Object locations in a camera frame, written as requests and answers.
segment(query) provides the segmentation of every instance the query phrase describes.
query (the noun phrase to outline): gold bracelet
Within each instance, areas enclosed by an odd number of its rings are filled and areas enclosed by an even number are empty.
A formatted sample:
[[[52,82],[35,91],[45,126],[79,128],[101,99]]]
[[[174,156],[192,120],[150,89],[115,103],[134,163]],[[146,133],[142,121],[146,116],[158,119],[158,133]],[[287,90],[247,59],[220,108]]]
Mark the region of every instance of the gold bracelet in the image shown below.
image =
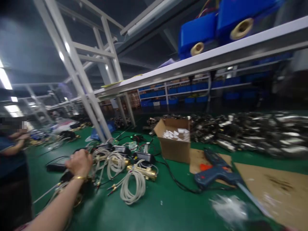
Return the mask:
[[[72,178],[72,180],[74,180],[74,179],[81,179],[81,180],[86,180],[87,178],[86,177],[83,177],[83,176],[74,176],[73,178]]]

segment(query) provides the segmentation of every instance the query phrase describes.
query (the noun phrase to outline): electric wire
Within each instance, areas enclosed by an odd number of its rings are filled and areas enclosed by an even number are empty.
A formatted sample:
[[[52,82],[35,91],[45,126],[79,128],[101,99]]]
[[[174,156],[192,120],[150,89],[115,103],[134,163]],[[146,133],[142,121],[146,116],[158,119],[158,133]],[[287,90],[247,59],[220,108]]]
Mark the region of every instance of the electric wire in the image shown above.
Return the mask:
[[[146,180],[141,172],[135,170],[135,166],[138,166],[143,161],[144,161],[143,159],[139,160],[136,163],[136,165],[134,165],[132,170],[130,170],[122,180],[120,180],[117,184],[112,186],[111,188],[113,188],[113,190],[111,191],[111,193],[109,193],[109,195],[112,194],[116,190],[116,188],[121,186],[120,198],[127,205],[131,205],[135,203],[136,201],[138,201],[145,194]],[[128,189],[129,178],[131,175],[133,175],[136,180],[136,193],[135,194],[131,193],[131,191]]]

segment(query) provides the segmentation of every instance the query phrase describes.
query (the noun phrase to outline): blue shirt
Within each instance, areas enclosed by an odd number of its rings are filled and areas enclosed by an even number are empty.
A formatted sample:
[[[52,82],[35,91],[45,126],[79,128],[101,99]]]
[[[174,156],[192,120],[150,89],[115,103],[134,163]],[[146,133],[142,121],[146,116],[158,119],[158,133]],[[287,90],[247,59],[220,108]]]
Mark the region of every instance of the blue shirt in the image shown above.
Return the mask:
[[[0,179],[26,164],[26,156],[23,151],[20,151],[14,156],[3,155],[4,150],[15,145],[15,141],[8,137],[0,136]]]

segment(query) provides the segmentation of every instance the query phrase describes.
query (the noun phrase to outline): open cardboard box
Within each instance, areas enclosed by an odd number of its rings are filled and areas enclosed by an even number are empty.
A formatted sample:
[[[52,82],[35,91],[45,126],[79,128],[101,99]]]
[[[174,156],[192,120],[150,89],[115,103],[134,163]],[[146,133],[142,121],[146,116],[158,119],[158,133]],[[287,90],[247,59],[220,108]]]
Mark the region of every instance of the open cardboard box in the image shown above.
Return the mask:
[[[190,130],[190,121],[185,119],[161,119],[154,128],[155,133],[160,141],[161,155],[169,160],[189,164],[189,141],[176,141],[163,137],[166,130],[174,132],[178,128]]]

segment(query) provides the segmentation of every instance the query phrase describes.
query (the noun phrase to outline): cardboard sheet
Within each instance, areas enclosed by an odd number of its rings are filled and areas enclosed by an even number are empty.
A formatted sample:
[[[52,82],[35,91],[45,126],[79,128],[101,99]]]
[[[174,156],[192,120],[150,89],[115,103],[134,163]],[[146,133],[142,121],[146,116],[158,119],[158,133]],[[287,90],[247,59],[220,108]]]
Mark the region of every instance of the cardboard sheet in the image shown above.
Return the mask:
[[[247,187],[275,220],[304,231],[308,227],[308,175],[235,163]]]
[[[231,166],[231,156],[220,154],[220,156],[227,162],[228,165]],[[196,174],[201,172],[200,164],[211,165],[210,162],[204,157],[203,150],[198,149],[190,149],[189,151],[190,164],[189,171],[192,174]],[[219,183],[228,185],[226,182],[222,180],[216,180]]]

